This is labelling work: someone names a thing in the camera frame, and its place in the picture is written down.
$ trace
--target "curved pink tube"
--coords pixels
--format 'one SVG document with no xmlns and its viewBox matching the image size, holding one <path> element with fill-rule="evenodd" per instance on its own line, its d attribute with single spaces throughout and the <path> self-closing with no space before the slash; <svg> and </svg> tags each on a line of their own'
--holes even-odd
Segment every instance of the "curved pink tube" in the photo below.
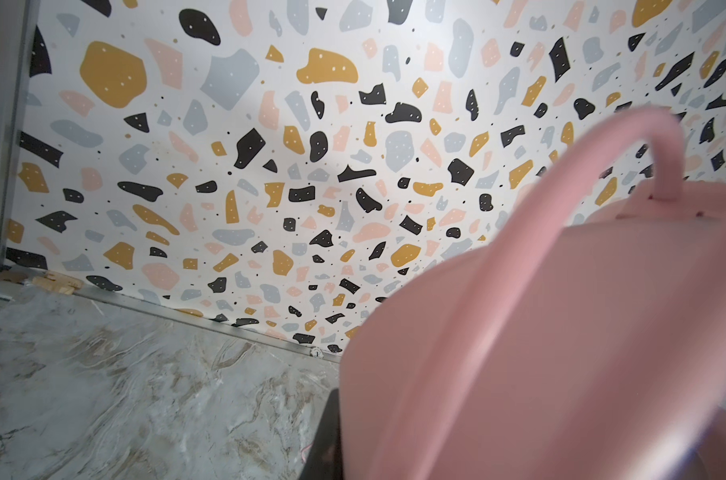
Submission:
<svg viewBox="0 0 726 480">
<path fill-rule="evenodd" d="M 596 179 L 637 140 L 654 157 L 655 200 L 682 191 L 684 143 L 678 120 L 659 108 L 615 114 L 579 139 L 553 166 L 488 247 L 456 313 L 398 401 L 369 480 L 426 480 L 483 366 L 486 354 L 563 224 Z"/>
</svg>

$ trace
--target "wall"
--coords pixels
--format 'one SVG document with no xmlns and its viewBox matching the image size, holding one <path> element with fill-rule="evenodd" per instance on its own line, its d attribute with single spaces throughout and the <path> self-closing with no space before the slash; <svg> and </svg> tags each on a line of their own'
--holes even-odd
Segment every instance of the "wall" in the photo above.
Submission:
<svg viewBox="0 0 726 480">
<path fill-rule="evenodd" d="M 726 0 L 620 3 L 43 0 L 8 258 L 340 352 L 615 110 L 726 181 Z"/>
</svg>

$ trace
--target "black spot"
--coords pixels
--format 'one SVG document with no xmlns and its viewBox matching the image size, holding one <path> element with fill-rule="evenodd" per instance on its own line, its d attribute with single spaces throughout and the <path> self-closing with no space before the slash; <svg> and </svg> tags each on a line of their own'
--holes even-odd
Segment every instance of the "black spot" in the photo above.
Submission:
<svg viewBox="0 0 726 480">
<path fill-rule="evenodd" d="M 251 252 L 255 254 L 260 254 L 264 252 L 267 249 L 267 244 L 265 244 L 263 241 L 259 242 L 258 244 L 255 244 L 251 247 Z"/>
<path fill-rule="evenodd" d="M 46 262 L 46 258 L 40 254 L 33 254 L 32 252 L 25 252 L 24 250 L 17 250 L 7 246 L 6 258 L 17 265 L 48 270 L 48 262 Z"/>
<path fill-rule="evenodd" d="M 131 125 L 139 131 L 149 133 L 149 124 L 147 123 L 147 114 L 129 115 L 123 119 L 128 125 Z"/>
<path fill-rule="evenodd" d="M 178 13 L 178 22 L 182 24 L 184 33 L 192 38 L 200 38 L 212 45 L 222 43 L 222 39 L 218 36 L 214 22 L 199 10 L 185 8 Z"/>
<path fill-rule="evenodd" d="M 523 125 L 518 125 L 517 127 L 512 127 L 509 130 L 503 131 L 500 136 L 502 138 L 502 147 L 506 147 L 509 144 L 512 143 L 512 140 L 515 139 L 518 135 L 524 135 L 526 134 L 526 127 Z"/>
<path fill-rule="evenodd" d="M 520 42 L 512 43 L 512 48 L 510 49 L 510 55 L 513 57 L 519 57 L 520 53 L 522 52 L 522 48 L 525 46 L 526 46 L 526 44 L 520 43 Z"/>
<path fill-rule="evenodd" d="M 355 198 L 358 200 L 360 208 L 365 210 L 367 214 L 372 210 L 381 210 L 381 204 L 365 193 L 365 190 L 362 188 L 358 188 L 358 191 L 355 193 Z"/>
<path fill-rule="evenodd" d="M 640 170 L 640 175 L 642 175 L 645 178 L 653 177 L 653 164 L 650 164 L 646 168 Z"/>
<path fill-rule="evenodd" d="M 387 242 L 381 242 L 380 244 L 376 245 L 374 248 L 374 251 L 370 253 L 368 256 L 368 260 L 373 260 L 374 258 L 379 258 L 382 253 L 384 253 L 384 245 L 387 245 Z"/>
<path fill-rule="evenodd" d="M 312 108 L 315 109 L 315 113 L 318 114 L 318 118 L 322 119 L 325 113 L 325 102 L 320 100 L 317 90 L 312 92 L 310 101 L 312 102 Z"/>
<path fill-rule="evenodd" d="M 720 94 L 715 100 L 709 102 L 704 110 L 712 110 L 720 107 L 726 107 L 726 99 L 723 100 L 723 94 Z"/>
<path fill-rule="evenodd" d="M 714 117 L 710 118 L 709 121 L 704 125 L 702 129 L 702 135 L 699 137 L 699 143 L 703 144 L 714 140 Z"/>
<path fill-rule="evenodd" d="M 316 162 L 328 153 L 328 138 L 322 131 L 310 135 L 310 162 Z"/>
<path fill-rule="evenodd" d="M 68 202 L 81 204 L 86 199 L 79 191 L 71 188 L 62 188 L 62 192 L 64 192 L 64 200 Z"/>
<path fill-rule="evenodd" d="M 289 188 L 288 189 L 288 201 L 289 202 L 309 202 L 314 200 L 314 186 L 304 188 Z"/>
<path fill-rule="evenodd" d="M 52 214 L 42 216 L 41 218 L 36 218 L 35 220 L 41 222 L 43 225 L 51 228 L 52 230 L 56 230 L 57 232 L 61 233 L 67 229 L 67 225 L 65 225 L 65 222 L 68 222 L 70 220 L 77 220 L 77 217 L 71 216 L 64 210 L 59 210 L 58 212 L 53 212 Z"/>
<path fill-rule="evenodd" d="M 162 256 L 163 258 L 168 258 L 168 255 L 166 254 L 166 252 L 160 250 L 156 246 L 149 247 L 149 255 L 150 256 Z"/>
<path fill-rule="evenodd" d="M 480 107 L 477 106 L 477 98 L 475 97 L 474 89 L 470 90 L 470 92 L 466 95 L 464 109 L 470 112 L 470 120 L 477 120 L 477 116 L 480 114 Z"/>
<path fill-rule="evenodd" d="M 634 52 L 635 49 L 638 47 L 638 43 L 640 43 L 641 40 L 643 40 L 643 36 L 645 36 L 646 33 L 638 33 L 637 35 L 631 36 L 627 40 L 627 46 L 629 47 L 630 52 Z"/>
<path fill-rule="evenodd" d="M 375 85 L 369 93 L 358 91 L 360 102 L 363 105 L 384 105 L 387 103 L 387 94 L 384 92 L 384 84 Z"/>
<path fill-rule="evenodd" d="M 346 315 L 343 313 L 337 313 L 336 315 L 327 316 L 325 319 L 328 320 L 329 323 L 336 323 L 336 321 L 343 316 Z"/>
<path fill-rule="evenodd" d="M 398 121 L 421 121 L 421 111 L 413 105 L 405 104 L 401 101 L 395 104 L 395 110 L 392 113 L 387 114 L 384 120 L 388 124 L 393 124 Z"/>
<path fill-rule="evenodd" d="M 714 171 L 720 170 L 720 167 L 722 167 L 725 163 L 725 159 L 723 158 L 723 150 L 720 150 L 718 154 L 715 155 L 713 158 L 710 158 L 709 161 L 712 162 L 712 169 Z"/>
<path fill-rule="evenodd" d="M 222 293 L 227 289 L 227 278 L 224 276 L 220 276 L 213 282 L 208 284 L 208 288 L 211 289 L 211 292 L 213 293 Z"/>
<path fill-rule="evenodd" d="M 469 165 L 458 158 L 454 158 L 451 161 L 448 165 L 448 171 L 451 173 L 451 183 L 460 185 L 466 185 L 475 173 Z"/>
<path fill-rule="evenodd" d="M 199 194 L 212 194 L 216 190 L 218 190 L 218 186 L 216 185 L 216 182 L 214 180 L 209 180 L 204 184 L 195 185 L 195 190 Z"/>
<path fill-rule="evenodd" d="M 573 101 L 573 109 L 578 113 L 579 120 L 584 120 L 587 115 L 595 111 L 595 105 L 586 98 L 577 98 Z"/>
<path fill-rule="evenodd" d="M 376 175 L 376 170 L 368 169 L 356 171 L 352 170 L 348 165 L 343 172 L 336 176 L 336 178 L 339 179 L 339 182 L 346 182 L 349 180 L 356 180 L 357 178 L 373 177 L 374 175 Z"/>
<path fill-rule="evenodd" d="M 314 335 L 306 335 L 304 333 L 294 333 L 294 340 L 299 343 L 312 343 L 314 342 Z"/>
<path fill-rule="evenodd" d="M 109 0 L 81 0 L 89 7 L 96 10 L 98 13 L 108 17 L 112 14 L 112 5 L 109 4 Z"/>
<path fill-rule="evenodd" d="M 413 0 L 387 0 L 387 8 L 390 10 L 390 16 L 387 20 L 389 23 L 402 25 L 408 12 L 410 12 L 410 4 Z"/>
<path fill-rule="evenodd" d="M 672 68 L 669 69 L 669 72 L 667 72 L 667 76 L 664 77 L 664 80 L 659 82 L 658 85 L 655 86 L 656 91 L 659 91 L 666 87 L 669 82 L 672 82 L 677 77 L 680 76 L 683 72 L 688 70 L 691 67 L 691 63 L 694 61 L 694 52 L 691 52 L 691 54 L 687 57 L 685 57 L 680 62 L 674 64 Z"/>
<path fill-rule="evenodd" d="M 259 132 L 252 128 L 238 140 L 238 159 L 234 162 L 235 168 L 246 168 L 265 145 L 266 142 Z"/>
<path fill-rule="evenodd" d="M 32 40 L 32 60 L 30 61 L 30 77 L 41 73 L 51 73 L 51 59 L 48 48 L 42 39 L 40 29 L 35 27 L 35 37 Z"/>
<path fill-rule="evenodd" d="M 257 323 L 259 323 L 259 321 L 256 319 L 253 319 L 253 318 L 241 318 L 241 319 L 236 319 L 234 321 L 233 325 L 234 326 L 246 326 L 246 325 L 256 325 Z"/>
<path fill-rule="evenodd" d="M 56 168 L 59 168 L 59 160 L 64 155 L 64 152 L 24 132 L 21 132 L 19 136 L 19 146 L 24 150 L 34 153 Z"/>
<path fill-rule="evenodd" d="M 348 290 L 351 293 L 357 293 L 358 290 L 360 290 L 360 287 L 358 285 L 355 285 L 346 278 L 341 279 L 341 282 L 339 282 L 339 286 L 343 289 Z"/>
<path fill-rule="evenodd" d="M 552 68 L 555 69 L 555 82 L 557 82 L 565 72 L 571 69 L 571 64 L 568 62 L 568 52 L 566 52 L 566 43 L 562 37 L 552 46 L 550 60 L 552 60 Z"/>
<path fill-rule="evenodd" d="M 410 216 L 407 216 L 403 218 L 403 221 L 400 222 L 400 226 L 408 230 L 414 235 L 418 235 L 421 233 L 422 226 L 414 222 Z"/>
<path fill-rule="evenodd" d="M 163 195 L 163 190 L 160 190 L 157 187 L 136 184 L 134 182 L 118 182 L 118 188 L 124 192 L 141 197 L 147 202 L 154 202 L 158 197 Z"/>
<path fill-rule="evenodd" d="M 720 80 L 720 77 L 723 76 L 723 73 L 726 71 L 726 59 L 723 60 L 718 64 L 717 67 L 715 67 L 714 72 L 712 72 L 712 75 L 710 78 L 707 79 L 706 82 L 704 82 L 704 88 L 712 85 L 714 82 L 717 82 Z"/>
<path fill-rule="evenodd" d="M 616 108 L 613 109 L 613 113 L 616 113 L 617 111 L 620 111 L 620 110 L 626 110 L 627 108 L 630 108 L 631 106 L 632 106 L 631 101 L 628 101 L 625 104 L 617 105 Z"/>
<path fill-rule="evenodd" d="M 333 238 L 334 236 L 331 235 L 328 230 L 323 230 L 319 234 L 315 235 L 312 240 L 310 240 L 310 245 L 320 245 L 329 248 L 330 246 L 334 245 L 334 242 L 332 241 Z"/>
<path fill-rule="evenodd" d="M 98 286 L 102 290 L 107 290 L 108 292 L 119 292 L 122 290 L 120 285 L 110 282 L 109 279 L 104 276 L 88 275 L 86 276 L 86 280 Z"/>
<path fill-rule="evenodd" d="M 547 109 L 548 109 L 547 104 L 540 103 L 539 107 L 536 109 L 536 111 L 533 112 L 533 116 L 536 118 L 541 118 L 544 116 L 545 113 L 547 113 Z"/>
<path fill-rule="evenodd" d="M 481 194 L 478 198 L 480 203 L 481 212 L 490 212 L 493 210 L 493 204 L 491 203 L 491 194 Z"/>
<path fill-rule="evenodd" d="M 262 168 L 266 168 L 267 170 L 270 170 L 273 174 L 276 174 L 278 172 L 278 166 L 274 163 L 274 160 L 271 158 L 267 160 L 267 163 L 262 165 Z"/>
</svg>

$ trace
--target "gray marble tile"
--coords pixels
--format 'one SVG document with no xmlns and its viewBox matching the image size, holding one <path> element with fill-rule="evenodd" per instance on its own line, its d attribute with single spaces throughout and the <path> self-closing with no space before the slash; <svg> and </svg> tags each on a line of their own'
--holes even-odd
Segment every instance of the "gray marble tile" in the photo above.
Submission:
<svg viewBox="0 0 726 480">
<path fill-rule="evenodd" d="M 296 478 L 338 365 L 25 287 L 0 309 L 0 480 Z"/>
</svg>

